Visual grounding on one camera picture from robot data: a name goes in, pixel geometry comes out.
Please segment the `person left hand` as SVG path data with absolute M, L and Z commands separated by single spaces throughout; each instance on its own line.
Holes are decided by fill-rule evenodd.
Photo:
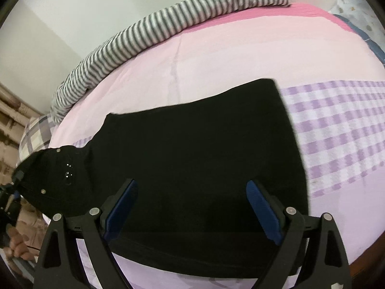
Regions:
M 6 233 L 10 238 L 9 246 L 4 248 L 6 257 L 11 260 L 13 258 L 21 258 L 26 261 L 34 261 L 34 255 L 29 251 L 25 244 L 24 237 L 13 226 L 7 226 Z

